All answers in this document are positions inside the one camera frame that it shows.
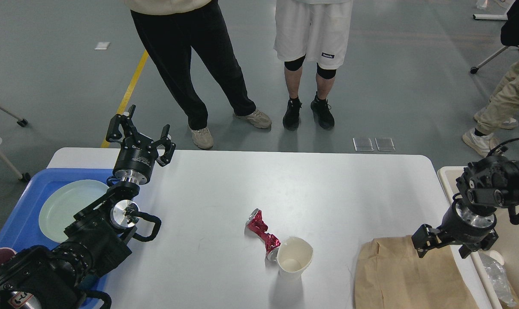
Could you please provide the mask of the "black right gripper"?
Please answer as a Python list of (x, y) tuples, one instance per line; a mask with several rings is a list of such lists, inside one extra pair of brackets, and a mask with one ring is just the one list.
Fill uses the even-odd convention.
[(412, 243), (419, 258), (428, 251), (447, 245), (461, 245), (459, 254), (466, 259), (478, 250), (489, 250), (498, 240), (494, 212), (479, 215), (461, 202), (453, 202), (444, 214), (440, 227), (422, 224), (412, 235)]

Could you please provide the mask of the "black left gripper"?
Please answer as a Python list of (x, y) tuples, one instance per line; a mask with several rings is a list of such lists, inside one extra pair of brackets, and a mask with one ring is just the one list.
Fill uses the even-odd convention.
[[(170, 125), (166, 124), (157, 141), (139, 137), (136, 126), (132, 121), (136, 105), (132, 104), (128, 111), (114, 115), (109, 123), (106, 142), (121, 145), (113, 174), (121, 181), (129, 181), (138, 185), (147, 184), (157, 162), (161, 167), (167, 166), (175, 153), (175, 143), (169, 134)], [(163, 146), (165, 152), (158, 154), (158, 147)]]

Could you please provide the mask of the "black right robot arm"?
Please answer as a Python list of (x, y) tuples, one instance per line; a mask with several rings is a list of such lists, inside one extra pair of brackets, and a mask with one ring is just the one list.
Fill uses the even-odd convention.
[(480, 161), (469, 163), (456, 180), (458, 192), (438, 227), (421, 225), (412, 235), (420, 258), (435, 248), (459, 245), (462, 258), (487, 251), (498, 239), (497, 209), (507, 209), (509, 221), (519, 225), (519, 160), (504, 156), (509, 139), (492, 148)]

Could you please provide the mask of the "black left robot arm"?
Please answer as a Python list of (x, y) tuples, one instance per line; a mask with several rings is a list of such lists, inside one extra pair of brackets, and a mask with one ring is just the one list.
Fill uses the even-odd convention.
[(106, 192), (74, 215), (64, 233), (67, 239), (53, 249), (34, 245), (13, 254), (0, 250), (0, 309), (77, 309), (88, 298), (109, 309), (110, 295), (85, 289), (88, 277), (111, 272), (132, 251), (132, 239), (148, 242), (157, 237), (162, 221), (140, 211), (134, 198), (151, 180), (155, 164), (171, 162), (175, 143), (170, 125), (154, 141), (140, 133), (132, 121), (135, 106), (116, 114), (106, 141), (121, 146)]

